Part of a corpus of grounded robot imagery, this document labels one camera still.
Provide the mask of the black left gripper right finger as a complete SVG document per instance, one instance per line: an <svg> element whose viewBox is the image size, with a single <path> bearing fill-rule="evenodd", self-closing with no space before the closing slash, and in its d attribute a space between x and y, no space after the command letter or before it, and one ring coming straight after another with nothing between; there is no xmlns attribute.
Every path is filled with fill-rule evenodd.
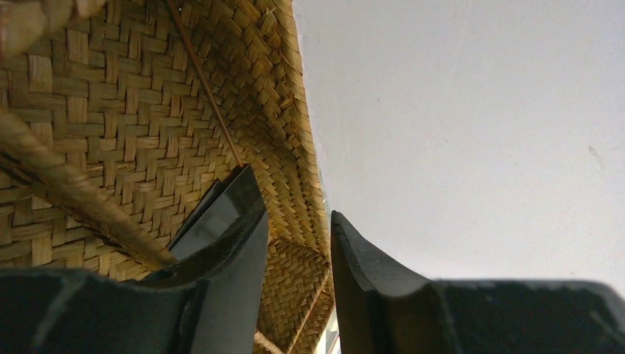
<svg viewBox="0 0 625 354"><path fill-rule="evenodd" d="M599 282L430 280L332 213L342 353L622 353L624 300Z"/></svg>

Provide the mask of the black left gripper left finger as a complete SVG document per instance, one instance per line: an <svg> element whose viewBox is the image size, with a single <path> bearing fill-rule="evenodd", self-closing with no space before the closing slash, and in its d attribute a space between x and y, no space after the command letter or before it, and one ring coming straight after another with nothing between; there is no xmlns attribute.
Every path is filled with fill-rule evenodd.
<svg viewBox="0 0 625 354"><path fill-rule="evenodd" d="M3 353L251 353L268 245L265 212L141 281L1 271Z"/></svg>

